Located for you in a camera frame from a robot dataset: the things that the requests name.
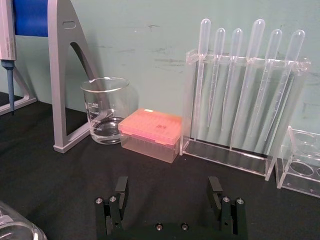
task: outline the glass beaker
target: glass beaker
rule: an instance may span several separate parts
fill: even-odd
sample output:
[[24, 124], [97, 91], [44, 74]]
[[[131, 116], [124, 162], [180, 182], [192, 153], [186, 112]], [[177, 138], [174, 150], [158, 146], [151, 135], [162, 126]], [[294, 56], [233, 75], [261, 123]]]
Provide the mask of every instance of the glass beaker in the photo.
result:
[[130, 114], [129, 81], [102, 77], [82, 84], [90, 134], [99, 144], [120, 143], [118, 124]]
[[1, 240], [47, 240], [44, 232], [0, 201]]

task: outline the clear acrylic holder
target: clear acrylic holder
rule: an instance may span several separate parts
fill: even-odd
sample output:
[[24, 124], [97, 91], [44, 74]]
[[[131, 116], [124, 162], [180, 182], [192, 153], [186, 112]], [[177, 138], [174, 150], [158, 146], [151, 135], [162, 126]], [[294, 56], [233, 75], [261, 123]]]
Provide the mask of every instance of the clear acrylic holder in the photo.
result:
[[[221, 55], [218, 59], [215, 59], [217, 56], [209, 53], [204, 59], [202, 92], [199, 101], [196, 101], [195, 98], [199, 63], [198, 51], [194, 49], [186, 54], [186, 78], [179, 153], [180, 155], [188, 154], [264, 176], [265, 180], [268, 181], [277, 160], [274, 156], [279, 153], [293, 109], [304, 85], [304, 73], [308, 70], [310, 63], [306, 58], [302, 61], [289, 61], [289, 63], [284, 60], [269, 59], [271, 64], [268, 70], [271, 73], [267, 79], [268, 89], [266, 94], [270, 97], [263, 103], [264, 114], [258, 119], [258, 124], [251, 132], [248, 132], [250, 121], [252, 121], [252, 108], [258, 95], [262, 75], [266, 71], [266, 60], [257, 57], [249, 60], [246, 57], [236, 57], [230, 64], [231, 58], [229, 55]], [[207, 116], [213, 63], [218, 64], [219, 70], [216, 94], [213, 100], [212, 119], [210, 127], [208, 127]], [[282, 92], [283, 97], [279, 103], [280, 107], [276, 111], [276, 117], [270, 130], [266, 131], [267, 121], [270, 124], [272, 114], [274, 114], [273, 111], [268, 111], [268, 107], [279, 100], [276, 98], [280, 85], [279, 81], [281, 76], [288, 72], [288, 64], [290, 65], [290, 71], [285, 90]], [[248, 116], [247, 122], [243, 123], [245, 127], [239, 127], [235, 124], [235, 118], [239, 107], [244, 73], [248, 66], [252, 68], [251, 74], [254, 76], [254, 81], [247, 91], [250, 94], [249, 97], [242, 103], [246, 106], [247, 112], [244, 116]], [[233, 80], [232, 84], [226, 88], [229, 68], [233, 68]], [[228, 104], [225, 106], [226, 118], [222, 121], [226, 90], [232, 99], [227, 101]], [[200, 109], [197, 117], [194, 116], [196, 108]], [[233, 128], [238, 139], [231, 144]]]
[[320, 134], [289, 126], [275, 172], [277, 188], [320, 198]]

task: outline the pink lid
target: pink lid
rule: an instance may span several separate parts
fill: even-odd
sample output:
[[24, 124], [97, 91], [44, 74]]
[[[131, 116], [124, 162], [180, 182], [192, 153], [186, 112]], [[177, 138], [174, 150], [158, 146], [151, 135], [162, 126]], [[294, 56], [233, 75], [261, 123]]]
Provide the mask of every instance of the pink lid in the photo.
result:
[[181, 134], [181, 117], [140, 108], [119, 123], [119, 131], [155, 141], [174, 145]]

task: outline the blue cylinder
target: blue cylinder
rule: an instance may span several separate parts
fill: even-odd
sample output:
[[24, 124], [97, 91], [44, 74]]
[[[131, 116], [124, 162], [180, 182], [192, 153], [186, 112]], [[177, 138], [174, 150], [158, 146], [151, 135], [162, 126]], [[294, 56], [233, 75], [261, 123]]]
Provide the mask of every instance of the blue cylinder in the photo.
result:
[[13, 0], [15, 34], [48, 37], [48, 0]]

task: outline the black bracket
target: black bracket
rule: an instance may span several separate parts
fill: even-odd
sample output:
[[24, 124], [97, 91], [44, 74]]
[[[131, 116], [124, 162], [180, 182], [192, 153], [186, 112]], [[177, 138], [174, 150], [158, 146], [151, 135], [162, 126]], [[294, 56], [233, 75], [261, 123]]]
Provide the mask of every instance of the black bracket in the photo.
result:
[[[118, 179], [115, 194], [108, 199], [95, 200], [96, 234], [98, 240], [188, 240], [201, 236], [204, 240], [248, 240], [245, 201], [235, 201], [222, 196], [223, 189], [217, 177], [208, 177], [207, 195], [214, 214], [219, 221], [219, 231], [200, 226], [189, 227], [187, 223], [157, 223], [150, 227], [124, 231], [122, 220], [129, 196], [128, 177]], [[107, 235], [106, 217], [110, 216], [112, 233]]]

